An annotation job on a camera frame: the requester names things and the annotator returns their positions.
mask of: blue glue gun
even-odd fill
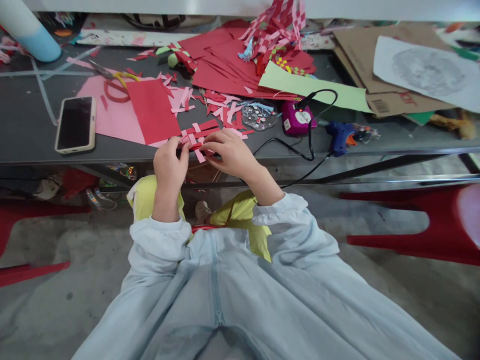
[[[330,152],[335,158],[345,155],[348,145],[357,145],[353,138],[357,129],[351,123],[320,120],[318,124],[324,126],[327,134],[331,135]]]

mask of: cardboard box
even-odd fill
[[[374,75],[374,57],[380,35],[412,44],[453,51],[426,24],[353,28],[334,31],[340,46],[334,52],[353,82],[367,90],[368,105],[379,118],[452,109],[454,105],[382,81]]]

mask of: yellow scissors handle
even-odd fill
[[[127,88],[127,84],[125,83],[124,79],[122,79],[122,78],[129,78],[129,79],[133,79],[135,81],[140,81],[140,79],[137,76],[129,74],[127,72],[116,72],[112,76],[115,79],[117,79],[125,89]]]

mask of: concrete floor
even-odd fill
[[[378,157],[329,159],[318,175],[353,169]],[[277,179],[303,174],[311,164],[272,168]],[[388,171],[388,175],[465,174],[462,163],[446,157]],[[398,186],[297,186],[318,224],[339,242],[340,257],[367,282],[416,318],[462,359],[480,358],[480,267],[401,256],[393,251],[350,246],[346,235],[408,234],[428,226],[424,213],[390,210],[340,200],[341,191],[387,190]],[[213,208],[238,190],[206,194]],[[187,215],[202,193],[185,192]],[[71,261],[59,273],[0,288],[0,359],[69,359],[118,294],[129,270],[132,246],[127,203],[111,211],[22,220],[15,225],[0,267]]]

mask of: white paper with drawing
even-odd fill
[[[373,73],[387,83],[480,113],[480,67],[455,52],[379,36]]]

